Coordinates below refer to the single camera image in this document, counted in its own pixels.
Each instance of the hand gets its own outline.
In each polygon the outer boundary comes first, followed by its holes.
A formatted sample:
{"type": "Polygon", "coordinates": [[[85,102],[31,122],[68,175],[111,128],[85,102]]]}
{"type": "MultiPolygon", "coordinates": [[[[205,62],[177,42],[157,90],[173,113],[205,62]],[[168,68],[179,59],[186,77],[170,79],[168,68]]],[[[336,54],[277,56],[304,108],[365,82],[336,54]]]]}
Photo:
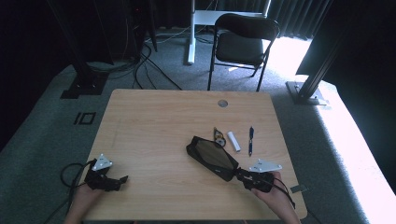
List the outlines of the hand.
{"type": "Polygon", "coordinates": [[[64,224],[79,224],[103,192],[103,189],[91,189],[86,184],[78,187],[64,224]]]}
{"type": "MultiPolygon", "coordinates": [[[[274,175],[274,185],[284,188],[284,186],[277,180],[282,180],[280,172],[272,172],[274,175]]],[[[257,189],[252,189],[251,192],[260,200],[265,202],[268,207],[285,223],[294,224],[301,223],[300,219],[292,207],[288,196],[277,188],[272,188],[270,192],[265,193],[257,189]]]]}

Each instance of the white eraser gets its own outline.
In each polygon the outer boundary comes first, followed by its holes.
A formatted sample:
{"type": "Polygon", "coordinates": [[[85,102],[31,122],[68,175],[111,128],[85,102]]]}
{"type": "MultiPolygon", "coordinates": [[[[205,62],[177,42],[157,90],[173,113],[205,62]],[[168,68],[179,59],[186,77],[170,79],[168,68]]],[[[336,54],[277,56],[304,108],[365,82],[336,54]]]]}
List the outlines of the white eraser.
{"type": "Polygon", "coordinates": [[[240,152],[241,147],[239,146],[238,141],[236,141],[235,136],[233,136],[233,132],[228,132],[227,135],[230,138],[231,142],[233,143],[233,148],[235,148],[235,151],[240,152]]]}

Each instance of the blue pen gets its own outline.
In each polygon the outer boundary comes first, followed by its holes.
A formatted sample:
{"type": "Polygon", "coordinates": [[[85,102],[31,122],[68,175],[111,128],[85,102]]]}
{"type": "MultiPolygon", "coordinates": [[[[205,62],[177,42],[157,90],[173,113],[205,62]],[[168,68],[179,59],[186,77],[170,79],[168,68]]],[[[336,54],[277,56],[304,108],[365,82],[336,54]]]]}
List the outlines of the blue pen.
{"type": "Polygon", "coordinates": [[[248,142],[248,155],[249,155],[249,157],[253,153],[253,134],[254,134],[254,129],[253,129],[253,127],[250,127],[250,132],[249,132],[250,141],[248,142]]]}

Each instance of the mesh pouch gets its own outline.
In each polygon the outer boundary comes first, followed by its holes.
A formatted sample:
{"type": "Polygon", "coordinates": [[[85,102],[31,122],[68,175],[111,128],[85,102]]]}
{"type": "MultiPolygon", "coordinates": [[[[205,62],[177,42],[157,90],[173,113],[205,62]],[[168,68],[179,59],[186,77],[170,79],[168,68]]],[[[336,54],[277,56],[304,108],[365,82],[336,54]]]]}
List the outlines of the mesh pouch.
{"type": "Polygon", "coordinates": [[[214,174],[225,181],[233,179],[239,163],[219,143],[194,136],[186,149],[191,157],[214,174]]]}

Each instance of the chair backrest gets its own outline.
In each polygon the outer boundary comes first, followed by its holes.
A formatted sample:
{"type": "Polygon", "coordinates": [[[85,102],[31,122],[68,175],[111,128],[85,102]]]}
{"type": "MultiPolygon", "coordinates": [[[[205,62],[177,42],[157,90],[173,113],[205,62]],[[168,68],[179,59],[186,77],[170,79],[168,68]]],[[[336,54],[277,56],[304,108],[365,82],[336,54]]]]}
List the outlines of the chair backrest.
{"type": "Polygon", "coordinates": [[[234,13],[221,15],[215,23],[216,32],[219,28],[229,30],[237,35],[248,38],[273,41],[279,35],[276,21],[265,17],[242,16],[234,13]]]}

